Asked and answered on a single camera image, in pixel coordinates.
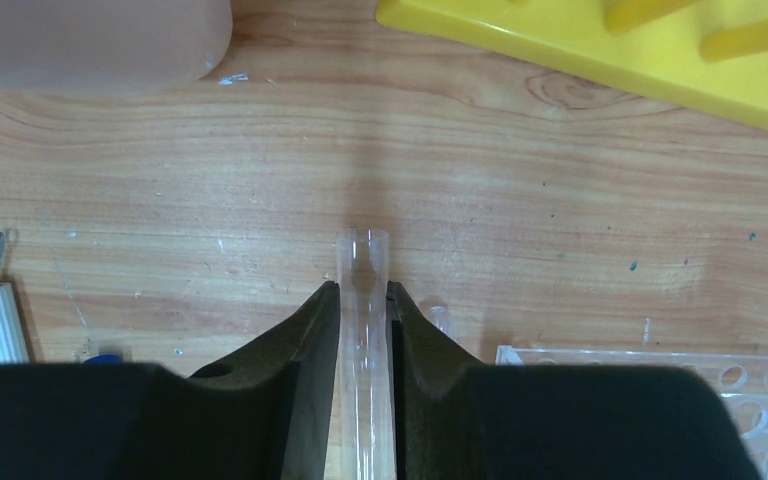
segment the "yellow peg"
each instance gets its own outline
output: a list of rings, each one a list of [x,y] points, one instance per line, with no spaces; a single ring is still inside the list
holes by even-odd
[[[702,0],[623,0],[608,9],[605,27],[614,34],[629,32]]]
[[[768,51],[768,20],[712,33],[702,40],[700,52],[709,62]]]

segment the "yellow plastic base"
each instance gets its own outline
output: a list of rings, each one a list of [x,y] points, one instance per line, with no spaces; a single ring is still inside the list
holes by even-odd
[[[768,130],[768,51],[721,61],[706,61],[700,53],[713,33],[768,20],[768,0],[667,0],[688,5],[634,28],[612,25],[615,32],[627,31],[611,33],[606,13],[618,1],[380,0],[376,16],[383,25],[469,43]]]

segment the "clear glass tube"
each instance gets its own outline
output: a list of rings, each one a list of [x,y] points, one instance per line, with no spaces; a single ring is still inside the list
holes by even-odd
[[[349,229],[337,236],[343,478],[396,476],[386,296],[388,235]]]

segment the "wooden tabletop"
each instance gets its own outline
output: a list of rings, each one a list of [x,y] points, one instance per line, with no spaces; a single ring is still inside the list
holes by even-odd
[[[37,361],[116,347],[190,374],[334,279],[350,226],[386,229],[391,278],[485,361],[768,354],[768,133],[373,9],[241,1],[197,84],[0,94],[6,274]]]

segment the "wooden table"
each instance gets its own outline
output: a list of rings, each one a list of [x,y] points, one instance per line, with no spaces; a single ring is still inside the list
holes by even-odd
[[[37,361],[114,346],[189,374],[333,279],[348,226],[386,229],[391,278],[486,361],[768,354],[768,133],[383,28],[371,0],[235,17],[195,85],[0,95],[6,273]]]

